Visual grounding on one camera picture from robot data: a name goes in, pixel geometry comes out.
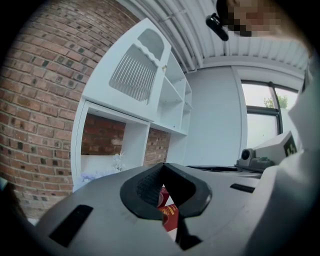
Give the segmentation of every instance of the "flower arrangement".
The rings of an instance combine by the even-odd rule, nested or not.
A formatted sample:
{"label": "flower arrangement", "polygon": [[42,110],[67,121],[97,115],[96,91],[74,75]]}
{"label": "flower arrangement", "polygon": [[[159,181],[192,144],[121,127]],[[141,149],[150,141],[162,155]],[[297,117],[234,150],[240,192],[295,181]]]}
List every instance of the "flower arrangement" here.
{"label": "flower arrangement", "polygon": [[123,155],[124,154],[121,153],[113,156],[113,164],[110,167],[110,169],[96,171],[94,173],[86,173],[86,172],[81,173],[81,177],[79,177],[76,180],[76,182],[73,184],[72,192],[77,191],[78,189],[80,189],[81,187],[83,187],[84,185],[86,185],[87,183],[95,179],[99,179],[104,176],[120,173],[127,170],[126,166],[123,163],[121,163]]}

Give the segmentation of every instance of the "window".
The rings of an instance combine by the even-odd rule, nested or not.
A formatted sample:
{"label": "window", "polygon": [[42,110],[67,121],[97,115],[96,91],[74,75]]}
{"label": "window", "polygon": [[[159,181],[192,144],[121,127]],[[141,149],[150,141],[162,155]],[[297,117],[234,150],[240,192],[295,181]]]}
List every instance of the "window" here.
{"label": "window", "polygon": [[288,131],[297,141],[298,132],[288,115],[297,100],[297,91],[272,82],[255,81],[242,81],[242,88],[247,109],[248,149]]}

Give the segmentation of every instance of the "black microphone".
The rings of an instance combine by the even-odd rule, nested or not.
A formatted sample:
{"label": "black microphone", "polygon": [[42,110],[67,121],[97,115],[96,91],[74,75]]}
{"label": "black microphone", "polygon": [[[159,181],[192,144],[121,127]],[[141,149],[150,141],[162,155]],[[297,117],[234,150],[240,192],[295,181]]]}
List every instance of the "black microphone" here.
{"label": "black microphone", "polygon": [[227,32],[223,29],[221,21],[216,13],[209,15],[205,19],[206,25],[212,29],[223,41],[228,41],[229,36]]}

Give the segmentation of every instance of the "cabinet door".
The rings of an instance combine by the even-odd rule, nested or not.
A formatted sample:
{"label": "cabinet door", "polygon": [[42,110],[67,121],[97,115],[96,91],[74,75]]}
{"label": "cabinet door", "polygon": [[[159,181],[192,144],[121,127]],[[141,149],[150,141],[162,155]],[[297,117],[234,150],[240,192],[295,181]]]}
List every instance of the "cabinet door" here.
{"label": "cabinet door", "polygon": [[149,20],[127,31],[102,57],[82,98],[154,121],[171,45]]}

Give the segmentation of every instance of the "black window frame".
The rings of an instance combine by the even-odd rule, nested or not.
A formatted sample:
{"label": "black window frame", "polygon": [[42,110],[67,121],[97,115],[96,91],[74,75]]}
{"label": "black window frame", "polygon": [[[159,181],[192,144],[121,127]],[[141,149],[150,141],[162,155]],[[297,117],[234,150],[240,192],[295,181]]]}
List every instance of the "black window frame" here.
{"label": "black window frame", "polygon": [[279,85],[273,82],[261,82],[261,81],[254,81],[254,80],[241,80],[241,85],[254,85],[254,86],[265,86],[269,87],[272,101],[274,108],[270,107],[263,107],[263,106],[251,106],[246,105],[246,113],[247,114],[255,114],[255,115],[263,115],[263,116],[273,116],[276,118],[276,126],[277,126],[277,134],[280,135],[284,132],[283,122],[282,122],[282,115],[281,115],[281,108],[279,99],[277,96],[276,88],[286,90],[289,92],[298,93],[298,90],[289,88],[283,85]]}

